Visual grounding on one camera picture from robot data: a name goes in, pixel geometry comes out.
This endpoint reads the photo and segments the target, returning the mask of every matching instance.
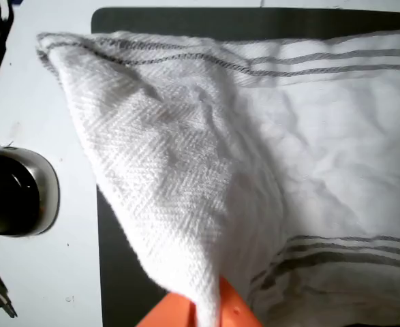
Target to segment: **orange object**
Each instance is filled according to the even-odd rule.
[[[249,307],[224,278],[221,278],[219,291],[221,293],[219,327],[261,327]],[[138,327],[155,326],[195,327],[195,304],[184,296],[169,293],[138,325]]]

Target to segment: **kitchen towel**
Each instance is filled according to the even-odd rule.
[[[44,33],[38,54],[142,267],[200,327],[220,275],[266,326],[400,324],[400,31]]]

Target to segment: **dish towel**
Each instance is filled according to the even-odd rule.
[[[38,53],[142,267],[200,327],[220,275],[266,326],[400,324],[400,31],[45,33]]]

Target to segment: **black knob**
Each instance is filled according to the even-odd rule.
[[[55,193],[56,201],[58,201],[58,185],[57,179],[55,189],[47,190],[41,188],[41,183],[44,184],[43,169],[37,169],[37,178],[35,178],[35,166],[29,169],[26,162],[30,159],[40,159],[38,154],[24,149],[2,148],[0,149],[0,235],[9,236],[24,236],[35,234],[37,225],[42,218],[46,220],[46,203],[44,197],[47,191]],[[42,165],[46,166],[48,162],[44,159]],[[49,173],[54,174],[51,166]],[[56,210],[52,221],[49,224],[45,223],[46,229],[55,219]]]

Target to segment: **white fabric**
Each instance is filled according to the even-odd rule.
[[[400,324],[400,31],[43,34],[39,54],[142,267],[199,326],[220,275],[269,326]]]

